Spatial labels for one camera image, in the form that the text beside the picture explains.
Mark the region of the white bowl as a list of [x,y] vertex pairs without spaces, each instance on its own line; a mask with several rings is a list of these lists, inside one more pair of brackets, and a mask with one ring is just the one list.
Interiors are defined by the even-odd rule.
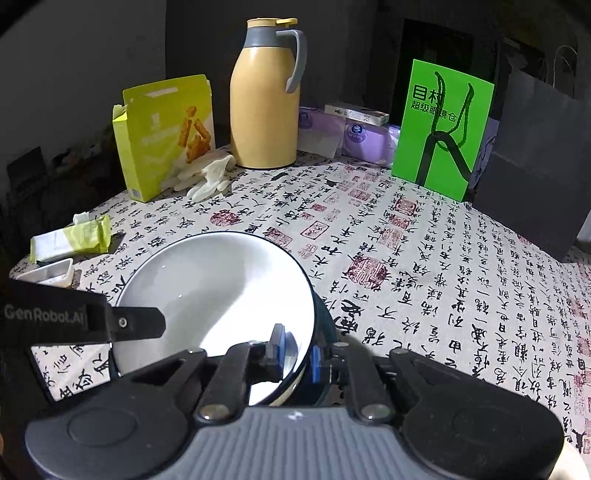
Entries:
[[282,324],[283,378],[253,385],[252,405],[287,402],[315,337],[314,292],[300,264],[276,244],[239,232],[199,234],[165,247],[131,275],[116,304],[156,307],[166,321],[159,338],[113,344],[120,375],[185,349],[218,356],[235,344],[266,342]]

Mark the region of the blue bowl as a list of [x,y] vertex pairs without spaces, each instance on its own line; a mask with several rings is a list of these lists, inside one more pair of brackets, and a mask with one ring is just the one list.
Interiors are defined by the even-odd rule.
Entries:
[[321,361],[325,360],[329,346],[338,341],[337,331],[332,316],[320,296],[313,292],[315,303],[315,330],[312,335],[311,347],[304,358],[303,367],[297,373],[294,390],[283,403],[284,406],[318,407],[325,405],[332,385],[322,383]]

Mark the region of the small white tray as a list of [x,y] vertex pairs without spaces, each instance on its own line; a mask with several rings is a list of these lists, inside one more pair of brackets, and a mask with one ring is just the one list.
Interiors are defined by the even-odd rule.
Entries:
[[68,258],[20,274],[16,279],[28,283],[69,288],[73,277],[73,260]]

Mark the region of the green snack wrapper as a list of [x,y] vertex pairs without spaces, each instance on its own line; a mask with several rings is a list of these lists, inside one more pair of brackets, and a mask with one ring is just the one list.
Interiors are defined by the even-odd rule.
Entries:
[[62,229],[34,236],[29,260],[50,263],[81,254],[107,253],[111,244],[111,219],[92,217],[88,212],[75,214],[73,223]]

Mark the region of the white rubber gloves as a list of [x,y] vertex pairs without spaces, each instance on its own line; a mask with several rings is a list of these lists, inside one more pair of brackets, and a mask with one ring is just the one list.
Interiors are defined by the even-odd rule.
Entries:
[[235,167],[235,156],[224,150],[211,150],[182,169],[174,178],[175,192],[187,190],[185,197],[201,202],[228,188],[228,171]]

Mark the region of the yellow snack box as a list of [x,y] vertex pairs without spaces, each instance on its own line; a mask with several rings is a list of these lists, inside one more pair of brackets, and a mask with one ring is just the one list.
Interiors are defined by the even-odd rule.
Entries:
[[204,74],[122,91],[112,109],[118,156],[131,199],[147,202],[215,148],[211,83]]

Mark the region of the purple tissue pack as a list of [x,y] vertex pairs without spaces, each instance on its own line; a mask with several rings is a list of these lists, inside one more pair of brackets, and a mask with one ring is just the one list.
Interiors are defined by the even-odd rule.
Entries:
[[297,150],[329,159],[345,155],[390,168],[399,137],[394,125],[374,126],[309,107],[298,112]]

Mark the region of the small white box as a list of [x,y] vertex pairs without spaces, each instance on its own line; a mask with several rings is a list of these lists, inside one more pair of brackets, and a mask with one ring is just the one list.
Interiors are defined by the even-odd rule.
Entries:
[[325,104],[325,113],[374,126],[383,126],[390,118],[385,112],[339,102]]

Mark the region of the green paper bag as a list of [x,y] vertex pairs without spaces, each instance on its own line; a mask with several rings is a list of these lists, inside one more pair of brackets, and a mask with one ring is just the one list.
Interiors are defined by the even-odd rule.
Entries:
[[486,80],[415,59],[392,175],[461,201],[493,93]]

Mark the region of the black paper bag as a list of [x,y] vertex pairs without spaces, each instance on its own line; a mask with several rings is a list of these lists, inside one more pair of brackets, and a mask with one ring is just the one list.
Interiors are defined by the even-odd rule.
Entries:
[[574,67],[567,94],[528,64],[502,46],[503,110],[473,205],[562,261],[590,211],[590,75]]

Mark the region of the yellow thermos jug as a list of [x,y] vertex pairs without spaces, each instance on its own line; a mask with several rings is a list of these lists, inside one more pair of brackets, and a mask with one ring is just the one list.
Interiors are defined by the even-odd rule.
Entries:
[[238,165],[276,169],[297,158],[308,42],[297,19],[253,18],[229,85],[231,151]]

